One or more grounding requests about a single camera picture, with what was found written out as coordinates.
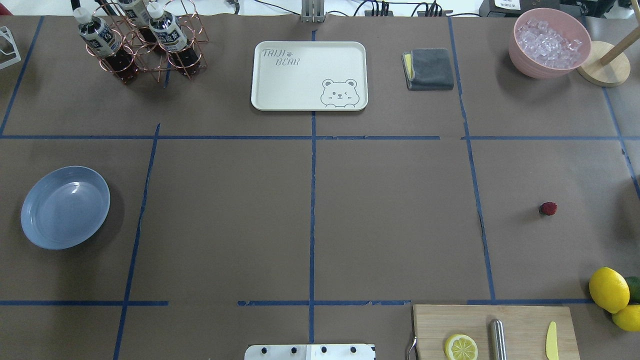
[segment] bottle cap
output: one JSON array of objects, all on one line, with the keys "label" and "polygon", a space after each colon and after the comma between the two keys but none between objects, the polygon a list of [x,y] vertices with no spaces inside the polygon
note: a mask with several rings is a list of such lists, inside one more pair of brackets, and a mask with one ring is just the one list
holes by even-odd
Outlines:
[{"label": "bottle cap", "polygon": [[151,17],[154,19],[160,19],[164,14],[162,5],[158,3],[149,3],[149,5],[147,5],[147,11],[149,12],[149,15],[151,15]]},{"label": "bottle cap", "polygon": [[74,17],[80,24],[91,22],[91,13],[85,8],[77,8],[74,10]]}]

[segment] yellow knife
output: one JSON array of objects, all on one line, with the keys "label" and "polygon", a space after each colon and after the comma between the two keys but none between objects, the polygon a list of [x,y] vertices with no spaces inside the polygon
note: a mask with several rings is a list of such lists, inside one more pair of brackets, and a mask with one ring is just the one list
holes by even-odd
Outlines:
[{"label": "yellow knife", "polygon": [[547,330],[547,358],[549,360],[559,360],[556,322],[551,322]]}]

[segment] blue plate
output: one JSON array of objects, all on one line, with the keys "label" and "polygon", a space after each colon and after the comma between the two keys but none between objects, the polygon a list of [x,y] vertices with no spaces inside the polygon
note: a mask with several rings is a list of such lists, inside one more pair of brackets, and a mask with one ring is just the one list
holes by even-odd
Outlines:
[{"label": "blue plate", "polygon": [[39,180],[22,205],[22,230],[39,247],[76,246],[93,235],[107,217],[107,182],[87,167],[63,167]]}]

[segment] bear face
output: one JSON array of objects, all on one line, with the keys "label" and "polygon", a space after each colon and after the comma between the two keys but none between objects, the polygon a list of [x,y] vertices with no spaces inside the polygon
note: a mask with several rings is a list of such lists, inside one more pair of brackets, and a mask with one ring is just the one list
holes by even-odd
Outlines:
[{"label": "bear face", "polygon": [[360,101],[354,79],[348,79],[343,83],[327,79],[322,82],[322,86],[324,92],[320,96],[320,101],[327,108],[355,108]]}]

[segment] red object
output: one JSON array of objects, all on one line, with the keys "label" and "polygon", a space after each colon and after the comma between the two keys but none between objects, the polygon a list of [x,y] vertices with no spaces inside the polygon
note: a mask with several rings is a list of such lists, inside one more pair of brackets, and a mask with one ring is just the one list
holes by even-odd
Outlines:
[{"label": "red object", "polygon": [[4,5],[0,4],[0,15],[13,15]]},{"label": "red object", "polygon": [[543,215],[553,215],[558,210],[558,205],[555,202],[545,202],[540,206],[540,213]]}]

